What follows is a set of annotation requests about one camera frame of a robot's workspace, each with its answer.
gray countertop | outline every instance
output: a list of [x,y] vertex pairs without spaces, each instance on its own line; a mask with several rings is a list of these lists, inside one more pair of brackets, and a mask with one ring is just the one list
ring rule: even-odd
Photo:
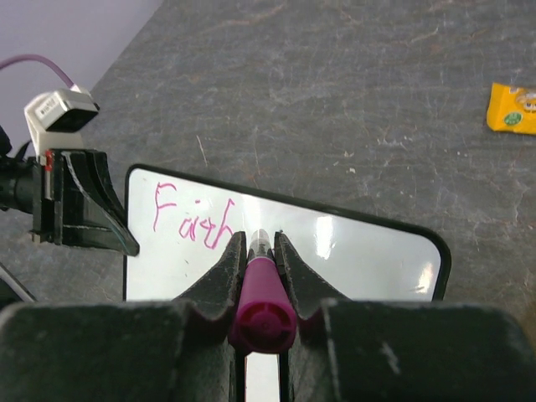
[[[144,162],[429,227],[451,247],[446,300],[500,306],[536,339],[536,138],[483,124],[493,81],[536,86],[534,15],[167,0],[93,91],[85,140],[121,197]],[[34,245],[28,216],[3,219],[0,260],[38,299],[120,299],[120,256]]]

whiteboard black border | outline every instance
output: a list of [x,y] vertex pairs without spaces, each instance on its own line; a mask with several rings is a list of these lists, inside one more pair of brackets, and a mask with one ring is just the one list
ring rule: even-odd
[[[202,178],[200,176],[195,176],[193,174],[176,172],[169,169],[164,169],[161,167],[146,165],[143,163],[136,163],[128,168],[125,178],[125,213],[126,219],[128,222],[128,190],[129,182],[132,172],[137,169],[146,170],[152,173],[159,173],[166,176],[171,176],[173,178],[181,178],[183,180],[188,180],[190,182],[196,182],[201,184],[206,184],[212,187],[223,188],[229,191],[235,191],[238,193],[252,195],[254,197],[266,198],[271,201],[276,201],[279,203],[294,205],[295,207],[301,207],[306,209],[312,209],[317,212],[323,212],[325,214],[331,214],[340,216],[343,218],[349,218],[353,220],[358,220],[360,222],[365,222],[367,224],[376,224],[378,226],[384,226],[385,228],[396,229],[403,232],[411,233],[413,235],[419,235],[427,238],[431,241],[434,246],[439,251],[441,258],[441,263],[439,266],[439,274],[437,276],[437,281],[435,282],[434,293],[432,294],[432,301],[443,300],[446,290],[446,283],[449,280],[449,275],[451,273],[451,251],[446,245],[446,242],[433,230],[424,228],[422,226],[417,226],[414,224],[407,224],[400,222],[398,220],[380,218],[378,216],[363,214],[360,212],[352,211],[351,209],[343,209],[339,207],[333,207],[330,205],[320,204],[313,201],[307,201],[305,199],[289,197],[283,194],[270,193],[268,191],[259,190],[257,188],[251,188],[246,186],[241,186],[239,184],[232,184],[221,182],[219,180],[213,180],[212,178]],[[127,256],[123,257],[123,301],[126,300],[126,259]]]

pink handwritten word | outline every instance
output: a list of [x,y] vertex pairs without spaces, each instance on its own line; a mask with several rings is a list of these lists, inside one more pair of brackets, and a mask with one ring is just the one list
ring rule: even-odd
[[[165,184],[158,184],[157,188],[155,190],[155,204],[157,207],[157,212],[155,216],[155,220],[153,223],[153,230],[156,231],[157,222],[159,219],[160,210],[167,208],[167,207],[177,207],[176,203],[167,203],[167,204],[159,204],[158,202],[158,195],[160,195],[159,190],[163,187],[172,187],[175,191],[177,189],[170,183]],[[201,202],[200,199],[196,199],[195,203],[199,204]],[[203,244],[206,248],[214,250],[216,247],[218,247],[218,243],[221,240],[221,238],[227,233],[229,235],[233,235],[233,230],[229,227],[227,224],[227,219],[229,217],[229,211],[232,206],[235,205],[235,201],[233,201],[231,198],[227,200],[227,205],[225,206],[224,214],[219,221],[219,224],[215,224],[213,220],[208,217],[206,219],[201,219],[199,216],[196,216],[195,218],[185,218],[183,219],[183,222],[180,224],[178,228],[178,233],[183,239],[190,239],[192,241],[197,240],[197,230],[204,231],[204,237],[203,237]]]
[[157,223],[158,223],[158,218],[160,218],[160,210],[164,209],[164,208],[176,207],[177,206],[176,203],[160,204],[158,202],[158,196],[160,195],[160,190],[162,188],[172,188],[173,190],[177,191],[177,188],[175,187],[174,184],[171,184],[171,183],[160,184],[160,182],[158,182],[157,189],[154,191],[154,204],[157,207],[157,212],[155,213],[154,221],[152,222],[152,231],[153,232],[157,231]]

camera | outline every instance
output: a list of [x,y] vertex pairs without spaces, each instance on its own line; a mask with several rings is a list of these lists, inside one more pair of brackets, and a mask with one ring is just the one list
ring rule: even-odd
[[79,131],[98,113],[99,106],[89,94],[56,90],[34,106],[35,117],[46,132]]

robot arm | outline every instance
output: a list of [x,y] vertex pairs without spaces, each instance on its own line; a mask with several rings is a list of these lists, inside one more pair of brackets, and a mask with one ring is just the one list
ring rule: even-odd
[[8,157],[11,144],[0,130],[0,209],[32,214],[35,242],[137,255],[106,154],[84,148],[79,133],[98,112],[77,85],[36,96],[24,108],[36,154],[26,159],[28,144]]
[[[255,322],[255,344],[277,354],[276,400],[283,402],[534,400],[536,358],[522,329],[503,312],[348,300],[283,234],[275,236],[273,258],[271,270],[279,273],[297,317],[291,346],[272,348],[279,338],[273,338],[274,321],[260,315],[275,312],[285,320],[286,314],[273,309],[277,298],[251,300],[252,294],[263,297],[262,288],[247,288],[266,278],[265,267],[254,265],[245,233],[238,232],[214,267],[173,301],[4,309],[3,400],[98,395],[111,401],[244,402],[250,376],[244,346],[251,342],[240,346],[231,335],[236,323],[249,323],[247,330]],[[264,378],[257,373],[248,381]]]

